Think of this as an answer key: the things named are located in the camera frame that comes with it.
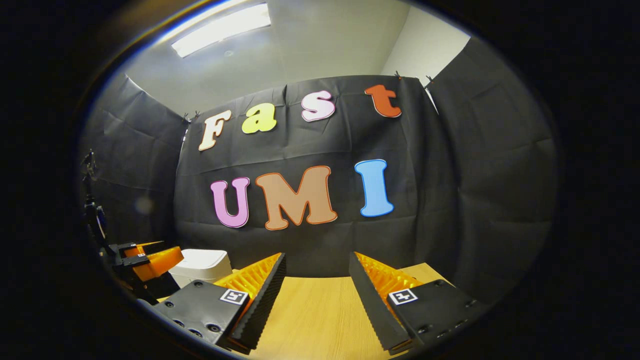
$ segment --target white box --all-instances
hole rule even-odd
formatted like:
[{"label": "white box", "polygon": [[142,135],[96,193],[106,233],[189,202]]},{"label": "white box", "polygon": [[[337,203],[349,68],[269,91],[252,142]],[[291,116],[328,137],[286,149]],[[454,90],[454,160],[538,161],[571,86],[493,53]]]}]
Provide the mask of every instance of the white box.
[{"label": "white box", "polygon": [[169,270],[180,288],[196,279],[214,283],[232,273],[224,250],[184,249],[182,256],[184,259]]}]

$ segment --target wooden table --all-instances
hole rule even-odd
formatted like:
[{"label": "wooden table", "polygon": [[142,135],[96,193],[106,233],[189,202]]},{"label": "wooden table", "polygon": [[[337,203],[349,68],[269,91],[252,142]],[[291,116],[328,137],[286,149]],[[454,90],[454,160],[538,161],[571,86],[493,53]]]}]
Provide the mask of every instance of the wooden table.
[{"label": "wooden table", "polygon": [[[443,279],[425,263],[402,270],[422,282]],[[392,356],[382,350],[350,277],[286,277],[258,347],[248,357],[315,360]]]}]

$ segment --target blue letter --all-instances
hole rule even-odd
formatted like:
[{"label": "blue letter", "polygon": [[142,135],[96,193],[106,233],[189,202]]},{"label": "blue letter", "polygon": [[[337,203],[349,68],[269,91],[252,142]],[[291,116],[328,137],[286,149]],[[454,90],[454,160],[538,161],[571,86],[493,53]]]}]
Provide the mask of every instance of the blue letter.
[{"label": "blue letter", "polygon": [[355,165],[364,185],[364,208],[360,209],[363,217],[378,217],[394,210],[393,204],[387,200],[386,168],[387,162],[382,159],[365,160]]}]

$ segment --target ceiling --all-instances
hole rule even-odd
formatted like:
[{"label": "ceiling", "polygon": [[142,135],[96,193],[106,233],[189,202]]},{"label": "ceiling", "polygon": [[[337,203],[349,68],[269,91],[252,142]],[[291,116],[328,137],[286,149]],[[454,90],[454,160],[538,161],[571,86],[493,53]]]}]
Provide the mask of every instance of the ceiling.
[{"label": "ceiling", "polygon": [[[264,0],[249,0],[215,17]],[[141,52],[124,72],[182,115],[265,88],[306,79],[380,74],[409,5],[395,0],[267,0],[271,26],[209,45],[185,58],[169,41]],[[225,52],[232,51],[231,56]]]}]

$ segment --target black fabric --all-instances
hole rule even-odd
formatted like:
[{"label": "black fabric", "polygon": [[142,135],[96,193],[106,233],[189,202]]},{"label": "black fabric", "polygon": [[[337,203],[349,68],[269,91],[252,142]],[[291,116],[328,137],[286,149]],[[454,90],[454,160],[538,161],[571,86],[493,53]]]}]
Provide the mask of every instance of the black fabric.
[{"label": "black fabric", "polygon": [[[370,86],[396,92],[398,118],[376,112]],[[557,189],[556,151],[547,118],[501,59],[472,39],[430,86],[438,115],[415,78],[344,76],[268,89],[203,113],[190,125],[177,170],[175,218],[183,248],[222,249],[234,268],[287,253],[291,276],[348,276],[358,251],[395,268],[426,262],[469,295],[491,302],[533,261],[549,229]],[[302,98],[328,90],[326,120],[305,122]],[[248,108],[276,106],[276,127],[244,134]],[[212,149],[200,152],[204,120],[232,117]],[[393,212],[367,218],[359,161],[384,159]],[[304,171],[326,165],[338,219],[269,231],[255,178],[281,173],[297,190]],[[249,177],[249,221],[220,223],[209,185]],[[229,213],[237,211],[227,188]]]},{"label": "black fabric", "polygon": [[456,164],[460,252],[427,262],[479,300],[497,300],[527,271],[551,226],[559,186],[551,119],[476,38],[428,89]]},{"label": "black fabric", "polygon": [[104,208],[110,243],[175,243],[173,189],[186,130],[181,120],[123,74],[94,105],[79,155],[94,152],[93,194]]}]

